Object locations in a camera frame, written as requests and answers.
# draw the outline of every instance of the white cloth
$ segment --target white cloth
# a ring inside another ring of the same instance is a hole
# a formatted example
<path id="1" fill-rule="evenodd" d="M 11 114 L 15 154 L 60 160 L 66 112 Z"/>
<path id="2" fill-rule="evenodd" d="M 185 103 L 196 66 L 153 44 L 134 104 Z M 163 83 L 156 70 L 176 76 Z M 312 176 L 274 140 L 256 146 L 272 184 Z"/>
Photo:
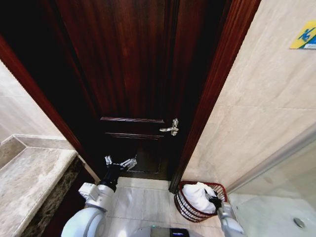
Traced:
<path id="1" fill-rule="evenodd" d="M 216 207 L 205 196 L 206 192 L 213 197 L 216 197 L 214 190 L 204 183 L 185 184 L 183 186 L 183 194 L 188 202 L 197 210 L 212 214 L 216 211 Z"/>

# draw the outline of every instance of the glass shower panel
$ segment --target glass shower panel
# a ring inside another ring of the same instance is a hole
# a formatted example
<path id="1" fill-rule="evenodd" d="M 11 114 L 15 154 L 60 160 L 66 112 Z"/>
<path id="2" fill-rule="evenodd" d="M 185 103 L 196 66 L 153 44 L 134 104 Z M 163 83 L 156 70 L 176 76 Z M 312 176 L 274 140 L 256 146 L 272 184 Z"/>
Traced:
<path id="1" fill-rule="evenodd" d="M 248 237 L 316 236 L 316 141 L 229 199 Z"/>

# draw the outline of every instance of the wire basket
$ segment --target wire basket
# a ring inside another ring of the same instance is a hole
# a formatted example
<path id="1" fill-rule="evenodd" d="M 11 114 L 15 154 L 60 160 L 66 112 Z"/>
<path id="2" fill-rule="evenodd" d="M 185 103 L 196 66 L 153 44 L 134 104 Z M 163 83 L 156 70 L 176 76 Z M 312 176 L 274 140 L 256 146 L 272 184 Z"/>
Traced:
<path id="1" fill-rule="evenodd" d="M 217 212 L 213 214 L 201 212 L 195 209 L 183 195 L 182 189 L 185 184 L 196 184 L 194 181 L 181 181 L 176 194 L 174 195 L 174 204 L 176 205 L 180 214 L 191 222 L 201 222 L 212 216 L 216 216 Z M 210 186 L 213 190 L 217 192 L 217 196 L 222 201 L 227 201 L 227 194 L 225 188 L 221 184 L 217 183 L 204 183 Z"/>

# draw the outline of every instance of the dark wooden door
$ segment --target dark wooden door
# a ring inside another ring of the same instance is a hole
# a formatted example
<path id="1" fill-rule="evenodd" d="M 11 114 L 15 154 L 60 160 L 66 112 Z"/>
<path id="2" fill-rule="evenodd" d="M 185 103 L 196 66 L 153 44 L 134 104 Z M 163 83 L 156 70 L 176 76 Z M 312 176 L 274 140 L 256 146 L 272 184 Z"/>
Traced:
<path id="1" fill-rule="evenodd" d="M 32 29 L 24 36 L 28 45 L 8 27 L 3 35 L 97 164 L 103 155 L 121 162 L 137 154 L 137 166 L 125 176 L 170 180 L 229 5 L 228 0 L 35 1 L 11 12 L 29 21 L 13 20 L 21 31 L 23 25 Z M 30 45 L 36 59 L 26 55 Z M 39 64 L 54 70 L 45 59 L 55 70 L 76 73 L 43 81 Z M 51 92 L 56 83 L 80 100 L 63 105 L 66 92 Z M 176 136 L 159 130 L 175 118 Z"/>

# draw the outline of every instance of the beige wall tile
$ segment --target beige wall tile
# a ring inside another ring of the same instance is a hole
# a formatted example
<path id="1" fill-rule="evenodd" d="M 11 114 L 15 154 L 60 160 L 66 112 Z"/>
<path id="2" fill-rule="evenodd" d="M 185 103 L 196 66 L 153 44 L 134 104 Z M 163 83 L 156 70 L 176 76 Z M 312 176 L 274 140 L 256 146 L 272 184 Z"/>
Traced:
<path id="1" fill-rule="evenodd" d="M 278 197 L 293 197 L 300 198 L 300 190 L 311 190 L 310 185 L 313 183 L 311 177 L 306 179 L 308 186 L 295 187 L 295 192 L 289 192 L 290 183 L 299 180 L 300 177 L 306 177 L 307 173 L 311 170 L 316 169 L 316 141 L 310 143 L 297 153 L 291 155 L 289 158 L 279 163 L 277 166 L 269 169 L 256 179 L 247 183 L 247 185 L 239 188 L 236 193 L 238 194 L 253 194 L 253 195 L 266 195 L 270 194 L 275 188 L 281 187 L 286 184 L 289 186 L 287 189 L 276 190 L 273 192 L 274 196 Z"/>
<path id="2" fill-rule="evenodd" d="M 314 0 L 262 0 L 182 177 L 226 187 L 316 123 L 314 50 L 290 50 Z"/>
<path id="3" fill-rule="evenodd" d="M 316 109 L 314 50 L 289 49 L 314 0 L 263 0 L 218 99 L 218 105 Z"/>
<path id="4" fill-rule="evenodd" d="M 0 96 L 29 96 L 2 61 L 0 61 Z"/>
<path id="5" fill-rule="evenodd" d="M 14 133 L 63 137 L 0 61 L 0 141 Z"/>

